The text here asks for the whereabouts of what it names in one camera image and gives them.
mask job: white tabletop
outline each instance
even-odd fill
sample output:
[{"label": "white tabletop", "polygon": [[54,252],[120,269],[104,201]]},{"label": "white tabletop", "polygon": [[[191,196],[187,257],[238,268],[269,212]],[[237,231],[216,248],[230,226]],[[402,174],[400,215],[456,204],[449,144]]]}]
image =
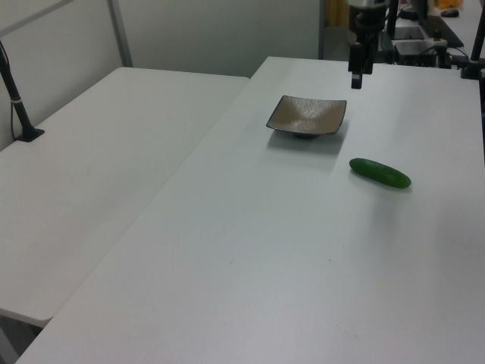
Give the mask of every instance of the white tabletop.
[{"label": "white tabletop", "polygon": [[[347,99],[340,131],[267,129],[285,94]],[[18,363],[481,362],[484,192],[475,81],[269,58]]]},{"label": "white tabletop", "polygon": [[0,153],[0,314],[43,326],[247,83],[121,68]]}]

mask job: green cucumber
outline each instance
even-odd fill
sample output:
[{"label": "green cucumber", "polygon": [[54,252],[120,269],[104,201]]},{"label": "green cucumber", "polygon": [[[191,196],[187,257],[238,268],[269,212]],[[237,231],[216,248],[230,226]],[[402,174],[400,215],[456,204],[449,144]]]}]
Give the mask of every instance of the green cucumber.
[{"label": "green cucumber", "polygon": [[387,186],[406,188],[411,185],[411,179],[404,173],[379,162],[364,158],[354,158],[349,164],[356,174],[376,180]]}]

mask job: square plate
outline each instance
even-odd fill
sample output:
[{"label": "square plate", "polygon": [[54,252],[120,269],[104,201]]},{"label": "square plate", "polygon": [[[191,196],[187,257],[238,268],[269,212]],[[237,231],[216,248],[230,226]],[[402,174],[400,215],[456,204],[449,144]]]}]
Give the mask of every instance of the square plate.
[{"label": "square plate", "polygon": [[346,113],[346,100],[315,100],[283,96],[266,124],[301,138],[336,133]]}]

